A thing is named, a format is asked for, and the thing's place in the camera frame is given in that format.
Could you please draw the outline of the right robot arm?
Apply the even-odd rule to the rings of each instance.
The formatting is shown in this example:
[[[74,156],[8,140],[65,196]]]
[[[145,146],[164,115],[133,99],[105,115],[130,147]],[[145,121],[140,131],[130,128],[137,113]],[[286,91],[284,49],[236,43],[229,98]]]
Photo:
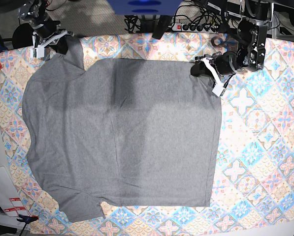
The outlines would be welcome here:
[[[30,57],[43,58],[46,48],[50,47],[57,53],[66,54],[68,45],[67,36],[74,34],[61,28],[60,21],[54,21],[46,12],[47,1],[30,0],[18,10],[18,17],[29,22],[33,29],[33,47],[30,48]]]

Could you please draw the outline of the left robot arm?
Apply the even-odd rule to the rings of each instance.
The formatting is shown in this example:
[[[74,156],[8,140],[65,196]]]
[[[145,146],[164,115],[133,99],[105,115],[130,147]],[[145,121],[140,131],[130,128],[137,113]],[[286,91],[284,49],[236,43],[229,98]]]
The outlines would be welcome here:
[[[214,85],[221,84],[226,88],[230,79],[223,84],[221,81],[223,76],[231,78],[243,70],[256,72],[263,69],[267,24],[272,21],[274,3],[264,0],[244,1],[244,9],[240,10],[241,21],[236,34],[231,31],[226,19],[228,2],[224,0],[222,4],[222,23],[227,33],[238,42],[237,51],[196,57],[190,73],[195,77],[208,76],[214,80]]]

